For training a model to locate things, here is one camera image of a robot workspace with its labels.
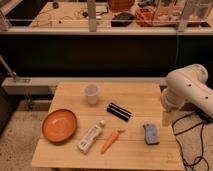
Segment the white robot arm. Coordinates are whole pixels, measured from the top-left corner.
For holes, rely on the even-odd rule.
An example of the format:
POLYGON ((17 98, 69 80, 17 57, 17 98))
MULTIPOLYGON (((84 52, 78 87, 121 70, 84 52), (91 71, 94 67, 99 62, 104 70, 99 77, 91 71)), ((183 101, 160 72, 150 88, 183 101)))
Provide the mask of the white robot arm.
POLYGON ((160 97, 162 106, 166 111, 177 111, 188 101, 213 118, 213 89, 206 85, 207 79, 208 71, 201 64, 169 72, 160 97))

